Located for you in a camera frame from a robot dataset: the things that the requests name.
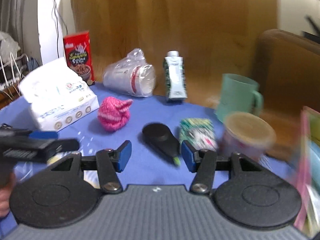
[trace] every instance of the plastic tub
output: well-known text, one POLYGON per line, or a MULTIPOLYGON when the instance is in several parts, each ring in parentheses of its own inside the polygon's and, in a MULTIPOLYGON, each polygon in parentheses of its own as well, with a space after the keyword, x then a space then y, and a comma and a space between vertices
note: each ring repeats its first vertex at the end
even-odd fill
POLYGON ((253 114, 235 112, 225 118, 224 125, 222 154, 226 156, 238 152, 258 161, 276 141, 273 128, 253 114))

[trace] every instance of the table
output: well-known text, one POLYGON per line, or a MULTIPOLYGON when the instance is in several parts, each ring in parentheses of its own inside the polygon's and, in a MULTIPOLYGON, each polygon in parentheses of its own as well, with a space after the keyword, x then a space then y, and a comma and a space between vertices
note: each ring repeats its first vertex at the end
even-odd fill
MULTIPOLYGON (((172 133, 178 138, 179 123, 184 118, 209 118, 212 120, 216 135, 221 138, 223 125, 214 114, 214 110, 189 103, 167 103, 165 97, 152 96, 150 98, 135 98, 127 95, 118 95, 106 90, 101 83, 91 86, 97 95, 99 103, 105 97, 114 96, 119 99, 132 98, 130 107, 131 118, 122 129, 109 133, 106 132, 97 120, 97 110, 79 119, 59 132, 60 138, 78 138, 83 155, 94 155, 105 148, 118 148, 125 140, 132 142, 132 155, 127 167, 119 173, 119 179, 124 188, 128 184, 184 184, 188 189, 194 178, 194 174, 188 171, 182 161, 180 167, 174 167, 154 154, 141 139, 141 131, 145 124, 150 122, 162 122, 166 124, 172 133)), ((0 121, 12 125, 15 128, 36 129, 29 113, 28 103, 23 97, 17 99, 0 111, 0 121)), ((270 158, 270 166, 273 172, 282 178, 286 178, 290 170, 289 166, 281 161, 270 158)), ((44 168, 44 165, 32 165, 29 174, 30 163, 18 164, 18 177, 31 176, 44 168)), ((216 188, 228 179, 228 173, 217 171, 214 177, 213 187, 216 188)), ((16 226, 16 222, 9 214, 0 221, 0 233, 6 235, 16 226)))

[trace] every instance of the human hand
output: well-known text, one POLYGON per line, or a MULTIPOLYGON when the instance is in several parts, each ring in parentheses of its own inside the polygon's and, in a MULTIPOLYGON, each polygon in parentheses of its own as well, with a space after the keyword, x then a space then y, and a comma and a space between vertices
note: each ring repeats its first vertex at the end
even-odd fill
POLYGON ((16 182, 16 177, 14 173, 12 172, 10 174, 9 182, 8 184, 0 189, 0 218, 5 217, 10 209, 9 209, 9 197, 13 190, 13 187, 16 182))

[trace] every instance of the gray ribbed gripper base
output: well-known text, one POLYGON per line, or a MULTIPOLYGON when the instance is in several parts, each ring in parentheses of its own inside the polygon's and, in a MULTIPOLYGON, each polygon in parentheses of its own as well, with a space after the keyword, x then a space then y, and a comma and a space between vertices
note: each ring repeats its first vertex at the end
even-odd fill
POLYGON ((106 195, 83 220, 63 228, 19 225, 6 240, 306 240, 292 226, 249 230, 218 213, 206 196, 184 186, 130 185, 106 195))

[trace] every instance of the pink knitted hat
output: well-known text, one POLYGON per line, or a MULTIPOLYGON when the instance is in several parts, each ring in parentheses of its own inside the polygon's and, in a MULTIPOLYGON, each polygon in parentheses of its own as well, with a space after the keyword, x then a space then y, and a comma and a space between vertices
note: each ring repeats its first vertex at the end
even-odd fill
POLYGON ((122 101, 114 97, 105 98, 98 110, 98 120, 109 132, 124 127, 130 119, 129 107, 132 102, 132 99, 122 101))

